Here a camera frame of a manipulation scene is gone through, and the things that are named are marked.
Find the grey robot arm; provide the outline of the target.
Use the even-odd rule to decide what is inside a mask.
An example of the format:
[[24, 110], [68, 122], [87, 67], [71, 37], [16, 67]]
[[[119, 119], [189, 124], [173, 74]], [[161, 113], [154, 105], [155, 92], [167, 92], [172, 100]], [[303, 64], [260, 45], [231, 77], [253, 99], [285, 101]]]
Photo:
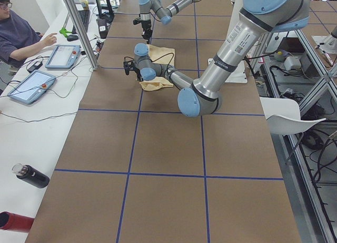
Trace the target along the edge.
[[172, 65], [154, 63], [144, 43], [136, 44], [134, 59], [124, 61], [125, 73], [134, 71], [140, 81], [155, 77], [169, 80], [179, 89], [177, 103], [187, 117], [212, 114], [222, 104], [220, 88], [259, 37], [266, 32], [304, 28], [309, 7], [310, 0], [243, 0], [239, 21], [198, 79], [191, 79]]
[[171, 22], [174, 15], [178, 14], [181, 10], [188, 7], [190, 4], [199, 1], [200, 0], [176, 0], [169, 6], [164, 7], [161, 0], [138, 0], [140, 13], [133, 21], [133, 24], [142, 25], [142, 38], [146, 40], [147, 44], [149, 44], [153, 33], [151, 11], [154, 12], [154, 15], [162, 24], [167, 25]]

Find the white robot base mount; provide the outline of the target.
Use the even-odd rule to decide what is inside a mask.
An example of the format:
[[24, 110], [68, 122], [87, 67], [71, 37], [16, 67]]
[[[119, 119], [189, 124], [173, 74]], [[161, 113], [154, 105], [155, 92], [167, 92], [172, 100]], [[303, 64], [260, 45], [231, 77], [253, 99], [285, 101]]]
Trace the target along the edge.
[[229, 73], [224, 71], [218, 66], [215, 66], [213, 58], [207, 59], [208, 67], [202, 78], [207, 78], [212, 80], [213, 84], [220, 85], [221, 83], [247, 83], [247, 78], [245, 74], [244, 62], [241, 61], [234, 72]]

